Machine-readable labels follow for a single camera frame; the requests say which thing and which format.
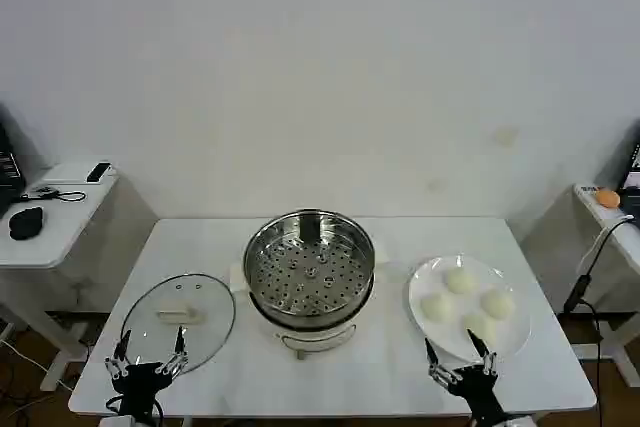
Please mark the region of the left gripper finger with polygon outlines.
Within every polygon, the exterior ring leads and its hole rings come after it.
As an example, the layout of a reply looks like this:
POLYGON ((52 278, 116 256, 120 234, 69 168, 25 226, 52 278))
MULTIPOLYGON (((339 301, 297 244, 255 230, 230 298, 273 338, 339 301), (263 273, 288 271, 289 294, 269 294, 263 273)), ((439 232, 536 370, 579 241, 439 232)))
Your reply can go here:
POLYGON ((104 359, 104 364, 111 378, 121 378, 128 375, 127 348, 131 336, 131 330, 127 330, 116 343, 111 357, 104 359))
POLYGON ((184 328, 180 325, 178 327, 173 353, 166 362, 155 369, 155 372, 163 375, 180 375, 187 363, 188 353, 185 347, 184 328))

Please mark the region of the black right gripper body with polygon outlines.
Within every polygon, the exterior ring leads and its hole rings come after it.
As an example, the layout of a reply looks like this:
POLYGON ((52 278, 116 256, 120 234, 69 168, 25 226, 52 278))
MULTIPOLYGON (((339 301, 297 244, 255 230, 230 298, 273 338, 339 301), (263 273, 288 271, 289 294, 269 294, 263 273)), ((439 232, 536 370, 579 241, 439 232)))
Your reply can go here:
POLYGON ((469 365, 453 371, 447 390, 463 398, 474 420, 502 420, 503 409, 494 394, 498 375, 482 365, 469 365))

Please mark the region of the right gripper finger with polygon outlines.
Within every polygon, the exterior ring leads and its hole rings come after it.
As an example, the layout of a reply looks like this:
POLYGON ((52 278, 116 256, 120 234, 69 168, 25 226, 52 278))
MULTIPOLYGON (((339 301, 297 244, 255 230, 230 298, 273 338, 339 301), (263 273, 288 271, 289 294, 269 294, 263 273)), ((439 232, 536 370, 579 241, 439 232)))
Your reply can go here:
POLYGON ((430 377, 442 387, 450 387, 458 382, 456 373, 439 362, 439 357, 427 337, 424 338, 430 377))
POLYGON ((490 351, 488 346, 484 342, 484 340, 478 337, 471 329, 467 328, 466 332, 474 348, 476 349, 478 355, 482 359, 483 373, 485 375, 496 375, 497 374, 497 371, 495 369, 496 353, 490 351))

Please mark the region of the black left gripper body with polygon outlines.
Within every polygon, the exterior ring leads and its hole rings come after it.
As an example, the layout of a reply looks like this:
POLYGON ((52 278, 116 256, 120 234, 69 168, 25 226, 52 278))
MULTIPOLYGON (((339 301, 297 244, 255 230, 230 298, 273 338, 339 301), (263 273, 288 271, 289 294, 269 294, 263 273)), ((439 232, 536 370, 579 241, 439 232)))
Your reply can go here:
POLYGON ((111 377, 117 395, 110 399, 110 410, 119 416, 130 416, 135 422, 155 422, 153 412, 157 410, 158 422, 162 422, 164 412, 156 395, 172 381, 172 375, 160 362, 128 365, 111 377))

